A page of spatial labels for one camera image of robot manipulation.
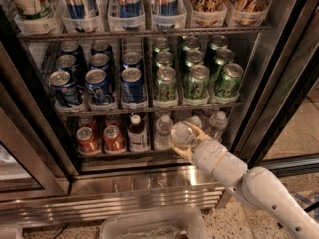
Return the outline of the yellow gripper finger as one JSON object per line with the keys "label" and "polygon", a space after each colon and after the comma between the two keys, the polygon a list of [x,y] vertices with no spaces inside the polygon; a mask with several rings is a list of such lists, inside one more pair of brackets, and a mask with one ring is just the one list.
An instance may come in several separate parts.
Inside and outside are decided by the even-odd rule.
{"label": "yellow gripper finger", "polygon": [[183,147],[178,147],[175,146],[173,148],[173,150],[179,155],[181,156],[183,159],[187,160],[187,161],[192,161],[193,158],[193,152],[192,149],[189,148],[183,148]]}
{"label": "yellow gripper finger", "polygon": [[211,137],[207,135],[202,129],[200,129],[198,126],[192,124],[191,122],[186,122],[185,123],[193,132],[195,136],[195,141],[196,142],[202,142],[205,140],[211,140]]}

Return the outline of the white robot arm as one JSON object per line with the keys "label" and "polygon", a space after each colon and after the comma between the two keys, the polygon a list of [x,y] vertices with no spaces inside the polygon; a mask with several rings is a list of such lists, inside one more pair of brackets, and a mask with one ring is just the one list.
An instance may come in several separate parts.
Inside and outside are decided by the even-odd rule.
{"label": "white robot arm", "polygon": [[249,168],[219,141],[188,121],[172,127],[169,144],[182,158],[220,182],[240,203],[268,212],[294,239],[319,239],[319,224],[266,168]]}

